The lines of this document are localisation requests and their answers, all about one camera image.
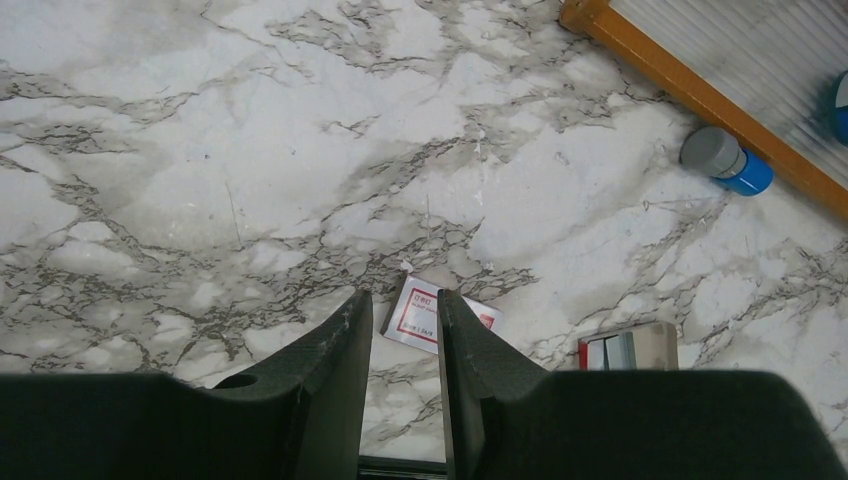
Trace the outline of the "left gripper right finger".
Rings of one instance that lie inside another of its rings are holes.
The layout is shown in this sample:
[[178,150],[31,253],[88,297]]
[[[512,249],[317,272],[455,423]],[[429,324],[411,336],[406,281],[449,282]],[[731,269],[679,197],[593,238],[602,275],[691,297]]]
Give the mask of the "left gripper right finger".
[[756,371],[549,371],[437,297],[452,479],[843,479],[802,396]]

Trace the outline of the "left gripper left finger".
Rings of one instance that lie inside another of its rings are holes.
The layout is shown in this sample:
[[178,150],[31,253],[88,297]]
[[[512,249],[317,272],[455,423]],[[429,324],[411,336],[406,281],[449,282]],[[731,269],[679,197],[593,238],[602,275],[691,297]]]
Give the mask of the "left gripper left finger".
[[163,373],[5,374],[5,479],[353,479],[369,293],[212,388]]

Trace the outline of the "red white staple box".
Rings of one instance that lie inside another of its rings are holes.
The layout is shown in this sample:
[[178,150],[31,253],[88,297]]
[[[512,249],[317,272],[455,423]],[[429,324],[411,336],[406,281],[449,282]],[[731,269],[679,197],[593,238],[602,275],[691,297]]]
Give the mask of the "red white staple box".
[[396,296],[380,328],[392,341],[437,355],[437,300],[441,287],[409,273],[401,275]]

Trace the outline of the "beige staple box tray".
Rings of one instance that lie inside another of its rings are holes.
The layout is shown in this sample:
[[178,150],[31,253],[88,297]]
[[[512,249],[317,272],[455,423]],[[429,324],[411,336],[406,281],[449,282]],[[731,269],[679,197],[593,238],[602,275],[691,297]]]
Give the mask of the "beige staple box tray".
[[578,360],[588,371],[677,370],[677,329],[657,321],[583,337]]

